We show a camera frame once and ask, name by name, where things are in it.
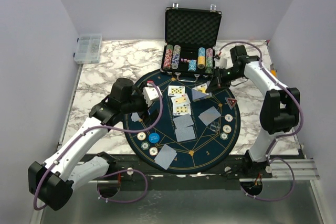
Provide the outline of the playing card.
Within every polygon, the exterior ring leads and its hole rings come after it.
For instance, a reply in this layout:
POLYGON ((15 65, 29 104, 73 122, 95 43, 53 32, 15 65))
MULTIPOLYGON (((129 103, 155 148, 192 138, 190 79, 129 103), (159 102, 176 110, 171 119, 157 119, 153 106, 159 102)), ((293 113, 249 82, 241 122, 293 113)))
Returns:
POLYGON ((157 165, 159 165, 164 170, 167 170, 173 160, 177 156, 177 151, 167 144, 164 144, 161 150, 158 152, 157 156, 155 157, 154 161, 157 165))
POLYGON ((203 122, 204 125, 208 126, 217 118, 221 117, 220 112, 213 106, 206 111, 202 112, 198 118, 203 122))
POLYGON ((140 116, 138 115, 137 112, 132 113, 132 115, 131 115, 131 121, 132 122, 140 122, 141 121, 141 118, 140 118, 140 116))

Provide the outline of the red triangular card marker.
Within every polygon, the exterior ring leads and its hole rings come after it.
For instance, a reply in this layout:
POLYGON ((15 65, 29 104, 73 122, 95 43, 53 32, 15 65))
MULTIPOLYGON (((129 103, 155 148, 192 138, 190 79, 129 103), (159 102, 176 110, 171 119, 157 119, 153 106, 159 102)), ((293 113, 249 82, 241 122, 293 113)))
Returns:
POLYGON ((234 98, 225 98, 227 105, 229 106, 230 109, 233 109, 235 105, 237 104, 237 100, 234 98))

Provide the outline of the blue playing card box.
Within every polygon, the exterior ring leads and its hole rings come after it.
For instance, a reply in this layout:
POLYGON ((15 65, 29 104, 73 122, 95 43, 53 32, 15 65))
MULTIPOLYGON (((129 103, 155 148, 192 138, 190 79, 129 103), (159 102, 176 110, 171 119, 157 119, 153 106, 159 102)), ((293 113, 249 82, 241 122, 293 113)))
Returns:
POLYGON ((208 88, 208 83, 200 84, 191 89, 192 92, 192 100, 193 102, 209 99, 212 97, 212 93, 206 93, 206 89, 208 88))

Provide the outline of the eight of clubs card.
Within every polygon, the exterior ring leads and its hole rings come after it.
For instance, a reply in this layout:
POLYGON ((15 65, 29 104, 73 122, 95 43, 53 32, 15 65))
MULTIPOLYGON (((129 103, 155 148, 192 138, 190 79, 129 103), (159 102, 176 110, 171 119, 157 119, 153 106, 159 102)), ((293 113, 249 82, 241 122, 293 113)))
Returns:
POLYGON ((168 96, 173 97, 176 95, 184 94, 185 87, 184 86, 169 86, 167 90, 168 96))

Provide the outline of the blue small blind button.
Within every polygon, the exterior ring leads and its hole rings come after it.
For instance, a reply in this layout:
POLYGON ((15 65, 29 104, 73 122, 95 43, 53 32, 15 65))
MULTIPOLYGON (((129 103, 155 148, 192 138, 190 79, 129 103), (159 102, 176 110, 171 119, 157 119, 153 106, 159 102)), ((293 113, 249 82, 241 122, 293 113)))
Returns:
POLYGON ((149 134, 149 142, 156 144, 160 141, 160 136, 157 133, 151 133, 149 134))

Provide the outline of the red white poker chip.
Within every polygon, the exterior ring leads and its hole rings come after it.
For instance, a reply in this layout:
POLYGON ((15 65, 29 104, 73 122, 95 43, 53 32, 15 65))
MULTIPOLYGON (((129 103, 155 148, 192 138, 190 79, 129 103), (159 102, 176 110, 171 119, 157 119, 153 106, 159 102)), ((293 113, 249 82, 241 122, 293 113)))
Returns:
POLYGON ((230 115, 230 114, 226 114, 226 115, 224 116, 224 119, 225 119, 227 122, 231 122, 234 118, 233 118, 232 115, 230 115))

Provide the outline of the green white chip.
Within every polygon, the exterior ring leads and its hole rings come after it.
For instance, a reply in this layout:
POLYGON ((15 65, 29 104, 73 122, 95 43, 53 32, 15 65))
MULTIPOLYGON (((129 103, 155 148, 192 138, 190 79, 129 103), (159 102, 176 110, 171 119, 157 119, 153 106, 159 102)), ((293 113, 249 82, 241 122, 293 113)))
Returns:
POLYGON ((150 144, 149 144, 148 142, 143 142, 143 143, 141 144, 141 148, 142 148, 143 150, 148 150, 149 147, 150 147, 150 144))

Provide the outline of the two of hearts card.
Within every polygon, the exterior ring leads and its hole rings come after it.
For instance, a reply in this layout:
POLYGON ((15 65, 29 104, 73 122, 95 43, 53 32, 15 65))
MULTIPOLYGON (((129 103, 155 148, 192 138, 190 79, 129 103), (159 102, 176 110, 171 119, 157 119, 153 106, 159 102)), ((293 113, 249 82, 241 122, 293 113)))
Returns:
POLYGON ((189 100, 187 93, 178 94, 176 96, 173 96, 171 97, 171 100, 172 100, 173 105, 176 105, 176 106, 183 106, 183 105, 190 104, 190 100, 189 100))

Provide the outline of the clear dealer button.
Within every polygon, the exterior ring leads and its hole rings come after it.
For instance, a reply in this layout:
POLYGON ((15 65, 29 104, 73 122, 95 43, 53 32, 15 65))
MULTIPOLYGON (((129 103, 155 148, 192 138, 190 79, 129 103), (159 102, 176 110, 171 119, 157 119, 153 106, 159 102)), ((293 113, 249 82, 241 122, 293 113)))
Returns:
POLYGON ((212 122, 209 125, 209 129, 215 133, 218 133, 221 129, 220 124, 218 122, 212 122))

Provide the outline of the yellow white poker chip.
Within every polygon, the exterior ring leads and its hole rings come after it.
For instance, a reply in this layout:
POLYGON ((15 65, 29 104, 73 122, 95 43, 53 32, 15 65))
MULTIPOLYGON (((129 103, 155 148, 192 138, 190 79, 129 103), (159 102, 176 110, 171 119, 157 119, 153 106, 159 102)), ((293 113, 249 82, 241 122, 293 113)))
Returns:
POLYGON ((224 125, 223 126, 223 132, 226 134, 229 134, 232 131, 232 128, 229 125, 224 125))

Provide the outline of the green poker chip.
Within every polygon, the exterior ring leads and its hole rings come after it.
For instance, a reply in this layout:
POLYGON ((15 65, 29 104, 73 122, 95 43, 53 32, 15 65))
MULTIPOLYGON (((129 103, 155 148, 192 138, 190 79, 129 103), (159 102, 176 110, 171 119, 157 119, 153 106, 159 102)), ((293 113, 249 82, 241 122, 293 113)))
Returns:
POLYGON ((229 136, 228 136, 228 134, 227 133, 221 133, 220 134, 220 138, 222 139, 222 140, 228 140, 228 138, 229 138, 229 136))

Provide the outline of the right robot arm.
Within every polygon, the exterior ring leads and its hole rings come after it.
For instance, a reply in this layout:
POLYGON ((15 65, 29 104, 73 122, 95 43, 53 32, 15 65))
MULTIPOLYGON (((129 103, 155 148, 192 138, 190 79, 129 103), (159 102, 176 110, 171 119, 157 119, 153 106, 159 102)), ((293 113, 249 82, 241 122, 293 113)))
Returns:
POLYGON ((233 66, 228 69, 216 67, 206 92, 214 92, 229 87, 239 78, 250 80, 264 96, 259 120, 261 129, 253 146, 248 150, 250 160, 241 165, 242 173, 249 178, 260 172, 259 163, 269 160, 270 153, 281 137, 293 136, 290 132, 303 125, 300 107, 300 91, 280 82, 263 64, 261 50, 240 41, 239 46, 230 49, 233 66))

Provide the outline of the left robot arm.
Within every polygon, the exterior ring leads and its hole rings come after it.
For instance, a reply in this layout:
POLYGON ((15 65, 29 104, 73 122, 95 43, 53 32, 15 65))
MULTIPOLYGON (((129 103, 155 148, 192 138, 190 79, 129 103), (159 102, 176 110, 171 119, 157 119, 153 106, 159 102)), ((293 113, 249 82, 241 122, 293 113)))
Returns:
POLYGON ((77 164, 111 130, 138 133, 136 130, 117 128, 116 124, 129 113, 147 112, 155 101, 160 102, 159 114, 145 128, 146 131, 154 128, 162 116, 163 98, 160 88, 153 81, 138 88, 132 80, 118 78, 110 93, 92 107, 83 125, 60 150, 44 162, 33 162, 29 166, 28 189, 34 196, 34 210, 40 211, 47 206, 59 210, 83 184, 98 177, 112 179, 116 175, 116 166, 105 154, 98 154, 83 165, 77 164))

